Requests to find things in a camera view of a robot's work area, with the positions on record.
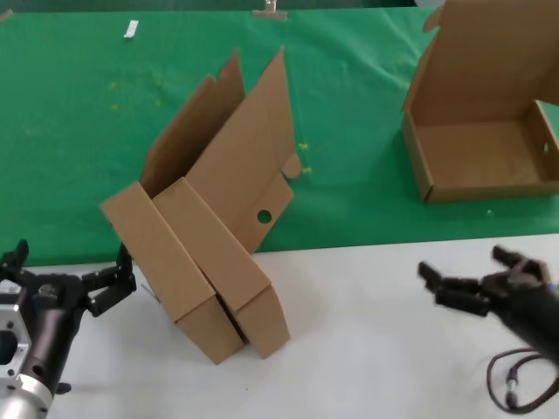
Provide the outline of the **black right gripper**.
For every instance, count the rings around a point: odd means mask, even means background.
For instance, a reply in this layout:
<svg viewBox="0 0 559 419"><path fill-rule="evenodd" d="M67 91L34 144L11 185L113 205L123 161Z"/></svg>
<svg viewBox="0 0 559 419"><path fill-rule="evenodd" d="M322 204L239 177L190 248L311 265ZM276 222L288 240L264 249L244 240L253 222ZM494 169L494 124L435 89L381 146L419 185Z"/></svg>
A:
<svg viewBox="0 0 559 419"><path fill-rule="evenodd" d="M540 354L557 354L558 293L549 286L545 264L499 245L493 247L492 257L509 269L487 275L481 283L474 278L443 277L426 262L418 264L418 276L436 305L480 317L490 309Z"/></svg>

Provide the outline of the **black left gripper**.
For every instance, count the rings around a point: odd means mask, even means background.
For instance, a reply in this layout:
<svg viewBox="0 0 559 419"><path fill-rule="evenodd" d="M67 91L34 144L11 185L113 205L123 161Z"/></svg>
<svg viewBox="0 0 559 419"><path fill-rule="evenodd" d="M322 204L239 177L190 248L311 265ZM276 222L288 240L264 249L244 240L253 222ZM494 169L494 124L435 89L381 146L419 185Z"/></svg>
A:
<svg viewBox="0 0 559 419"><path fill-rule="evenodd" d="M120 303L136 282L133 259L121 244L115 265L77 275L34 274L24 269L29 245L21 239L13 251L1 256L1 280L21 284L31 304L31 348L20 370L50 391L70 391L61 381L72 343L87 309L95 318Z"/></svg>

